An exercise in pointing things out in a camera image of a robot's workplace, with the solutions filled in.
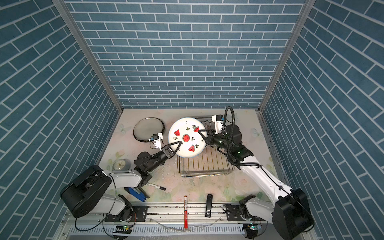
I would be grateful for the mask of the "watermelon print plate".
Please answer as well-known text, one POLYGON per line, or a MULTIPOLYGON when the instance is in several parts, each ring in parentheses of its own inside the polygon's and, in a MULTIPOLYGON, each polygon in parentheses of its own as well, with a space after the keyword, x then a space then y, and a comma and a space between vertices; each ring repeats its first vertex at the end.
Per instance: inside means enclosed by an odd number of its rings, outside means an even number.
POLYGON ((169 144, 182 141, 183 145, 177 152, 177 156, 181 158, 194 158, 206 147, 206 143, 202 141, 202 137, 198 133, 199 130, 205 129, 204 125, 195 118, 179 119, 169 130, 169 144))

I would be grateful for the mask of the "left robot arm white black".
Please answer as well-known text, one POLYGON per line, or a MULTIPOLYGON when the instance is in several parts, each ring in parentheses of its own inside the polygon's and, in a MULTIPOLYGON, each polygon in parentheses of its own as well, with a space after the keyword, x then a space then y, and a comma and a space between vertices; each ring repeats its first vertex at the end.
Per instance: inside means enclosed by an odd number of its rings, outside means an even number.
POLYGON ((158 153, 142 152, 134 161, 134 169, 127 171, 106 171, 98 165, 87 170, 72 180, 60 192, 73 217, 81 218, 87 214, 107 214, 118 221, 132 219, 133 207, 117 189, 141 188, 152 178, 151 172, 173 158, 183 143, 177 141, 165 145, 158 153))

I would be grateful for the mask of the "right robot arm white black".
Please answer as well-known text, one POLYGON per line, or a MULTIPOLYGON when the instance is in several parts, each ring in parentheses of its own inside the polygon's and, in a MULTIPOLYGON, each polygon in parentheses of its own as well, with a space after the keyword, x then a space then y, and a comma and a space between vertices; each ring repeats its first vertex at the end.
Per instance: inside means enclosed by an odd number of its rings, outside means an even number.
POLYGON ((271 223, 285 240, 292 240, 315 226, 306 194, 301 189, 294 190, 266 170, 243 144, 237 125, 228 125, 221 132, 195 131, 207 145, 223 149, 227 161, 249 176, 269 198, 266 202, 249 195, 240 200, 239 211, 243 219, 261 218, 271 223))

